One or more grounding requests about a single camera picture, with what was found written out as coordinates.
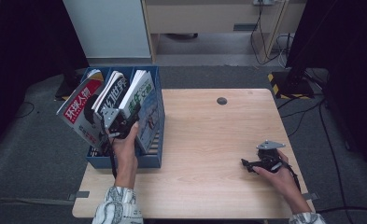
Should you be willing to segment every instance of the patterned sleeve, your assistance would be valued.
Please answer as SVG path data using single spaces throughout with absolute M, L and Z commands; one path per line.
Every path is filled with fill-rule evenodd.
M 293 215 L 289 224 L 326 224 L 326 221 L 317 213 L 300 213 Z
M 96 209 L 92 224 L 134 223 L 143 224 L 142 212 L 136 205 L 133 189 L 111 187 L 105 196 L 105 202 Z

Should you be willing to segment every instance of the white wall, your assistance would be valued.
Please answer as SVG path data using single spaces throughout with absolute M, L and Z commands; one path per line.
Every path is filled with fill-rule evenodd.
M 87 58 L 150 58 L 141 0 L 64 0 Z

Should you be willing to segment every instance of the blue box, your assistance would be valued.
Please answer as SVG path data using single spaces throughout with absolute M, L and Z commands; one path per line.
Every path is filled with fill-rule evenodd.
M 104 78 L 108 81 L 110 75 L 113 71 L 117 70 L 124 74 L 126 78 L 129 80 L 132 79 L 136 70 L 147 70 L 150 71 L 151 77 L 154 82 L 154 86 L 157 92 L 158 98 L 158 113 L 160 116 L 160 131 L 157 134 L 154 142 L 150 148 L 149 154 L 143 154 L 138 146 L 135 146 L 135 153 L 138 161 L 139 168 L 161 168 L 162 165 L 162 142 L 163 142 L 163 129 L 165 122 L 165 112 L 163 108 L 163 100 L 162 100 L 162 88 L 160 75 L 158 73 L 158 66 L 149 65 L 149 66 L 114 66 L 114 67 L 89 67 L 87 68 L 84 74 L 87 74 L 88 71 L 92 69 L 101 70 Z M 90 147 L 87 153 L 87 161 L 93 166 L 95 169 L 110 169 L 111 162 L 109 157 L 99 157 L 92 156 L 92 147 Z

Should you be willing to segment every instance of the hand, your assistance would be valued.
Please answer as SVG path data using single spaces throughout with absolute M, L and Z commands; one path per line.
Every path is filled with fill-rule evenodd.
M 280 158 L 289 164 L 289 159 L 280 150 L 278 150 Z M 274 188 L 282 194 L 287 203 L 290 206 L 293 214 L 299 214 L 303 212 L 311 212 L 311 208 L 308 206 L 302 193 L 296 186 L 294 178 L 291 175 L 288 168 L 281 166 L 276 173 L 268 172 L 261 167 L 253 167 L 253 170 L 264 178 L 268 179 Z
M 133 189 L 137 170 L 137 158 L 134 153 L 134 140 L 139 130 L 136 122 L 125 139 L 111 138 L 114 154 L 117 158 L 117 176 L 114 185 Z

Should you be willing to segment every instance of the gray carpet floor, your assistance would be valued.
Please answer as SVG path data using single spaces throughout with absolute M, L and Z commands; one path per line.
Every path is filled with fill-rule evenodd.
M 160 76 L 164 89 L 270 90 L 267 75 L 281 70 L 273 66 L 161 66 Z M 55 76 L 31 86 L 17 117 L 0 140 L 0 199 L 56 200 L 67 204 L 0 203 L 0 223 L 91 223 L 90 219 L 73 217 L 72 202 L 67 201 L 69 194 L 77 192 L 80 186 L 87 165 L 88 145 L 55 115 L 63 103 L 54 101 L 62 80 L 62 76 Z M 336 164 L 321 122 L 323 118 L 342 178 L 346 205 L 367 208 L 367 163 L 358 152 L 346 150 L 344 138 L 325 106 L 320 107 L 322 116 L 319 115 L 316 105 L 323 96 L 312 86 L 314 92 L 319 93 L 314 99 L 294 100 L 288 104 L 288 100 L 275 99 L 275 103 L 283 105 L 279 109 L 281 117 L 314 106 L 303 119 L 303 113 L 282 119 L 305 183 L 310 192 L 320 197 L 314 205 L 318 211 L 343 206 Z M 349 223 L 346 212 L 341 209 L 322 215 L 328 223 Z M 351 210 L 349 215 L 353 223 L 367 223 L 367 211 Z M 219 223 L 251 221 L 222 220 Z M 287 220 L 269 220 L 269 223 L 287 223 Z

